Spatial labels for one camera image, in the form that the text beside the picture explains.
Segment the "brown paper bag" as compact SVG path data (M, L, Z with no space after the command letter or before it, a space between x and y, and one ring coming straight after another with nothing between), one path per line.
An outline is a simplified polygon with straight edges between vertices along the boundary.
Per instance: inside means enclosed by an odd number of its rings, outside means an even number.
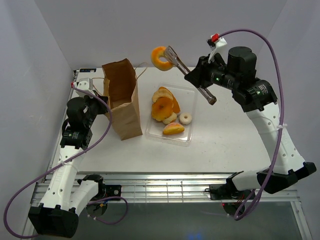
M113 130L123 140L141 136L138 77L131 62L125 58L102 66L103 95L108 97Z

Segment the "metal serving tongs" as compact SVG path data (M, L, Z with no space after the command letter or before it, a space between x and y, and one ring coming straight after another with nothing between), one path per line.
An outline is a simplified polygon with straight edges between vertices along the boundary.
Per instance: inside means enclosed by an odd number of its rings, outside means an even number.
M189 70L170 45L164 50L164 57L182 72L184 79L191 83L210 105L214 105L217 102L217 98L207 88L201 85L199 71L197 69Z

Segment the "white frosted donut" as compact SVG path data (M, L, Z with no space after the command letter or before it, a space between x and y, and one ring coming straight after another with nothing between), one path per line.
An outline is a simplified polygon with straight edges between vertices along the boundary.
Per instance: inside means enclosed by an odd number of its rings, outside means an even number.
M188 112L184 112L179 115L179 121L183 125L189 125L192 122L192 120L192 115Z

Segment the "small tan bread roll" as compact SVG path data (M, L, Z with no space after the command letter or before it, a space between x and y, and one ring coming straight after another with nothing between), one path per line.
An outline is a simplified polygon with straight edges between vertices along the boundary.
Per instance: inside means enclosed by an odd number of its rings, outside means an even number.
M176 113L172 113L168 118L164 119L162 122L165 124L165 125L168 125L172 122L175 122L177 119L177 114Z

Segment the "brown glazed donut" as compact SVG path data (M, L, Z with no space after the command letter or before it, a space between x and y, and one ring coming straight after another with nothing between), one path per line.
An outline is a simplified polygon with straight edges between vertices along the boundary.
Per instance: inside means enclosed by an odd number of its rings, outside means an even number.
M165 46L158 46L151 52L151 62L160 71L168 71L173 68L173 64L168 60L165 60Z

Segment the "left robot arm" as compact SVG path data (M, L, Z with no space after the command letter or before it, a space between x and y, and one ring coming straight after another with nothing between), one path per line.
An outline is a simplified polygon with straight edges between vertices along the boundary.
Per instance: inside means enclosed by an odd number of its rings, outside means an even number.
M80 164L93 133L91 126L98 115L108 112L108 97L84 95L67 102L67 118L62 125L59 159L50 184L38 206L32 206L28 218L39 235L71 238L76 233L79 215L90 201L106 195L103 178L98 174L79 180L72 192Z

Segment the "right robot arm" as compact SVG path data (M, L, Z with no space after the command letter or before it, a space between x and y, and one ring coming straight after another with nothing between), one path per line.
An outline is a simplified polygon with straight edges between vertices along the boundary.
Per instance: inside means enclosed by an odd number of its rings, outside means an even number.
M274 166L264 170L236 172L226 183L210 193L216 198L237 199L244 192L264 188L269 194L280 192L316 172L313 162L306 162L298 153L288 131L280 124L277 96L266 81L256 77L257 56L249 47L236 46L228 51L227 62L219 53L201 56L185 80L198 89L218 85L229 89L232 98L252 121L269 158L273 158L281 132L281 142Z

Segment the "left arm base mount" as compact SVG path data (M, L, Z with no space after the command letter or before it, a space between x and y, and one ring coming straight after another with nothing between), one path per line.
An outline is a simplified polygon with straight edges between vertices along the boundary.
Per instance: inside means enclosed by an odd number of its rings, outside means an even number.
M104 192L98 193L90 201L91 202L97 201L102 198L108 198L108 197L120 197L121 193L122 193L122 186L121 185L105 185ZM93 217L102 216L107 211L107 209L108 209L108 201L107 200L86 206L87 213Z

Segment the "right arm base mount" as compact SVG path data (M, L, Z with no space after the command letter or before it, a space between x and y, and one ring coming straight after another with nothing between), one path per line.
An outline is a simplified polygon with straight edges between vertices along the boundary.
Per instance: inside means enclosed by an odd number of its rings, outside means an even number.
M225 184L210 184L204 192L209 194L211 200L230 200L231 202L223 202L222 207L227 214L234 216L251 190L233 191L227 189Z

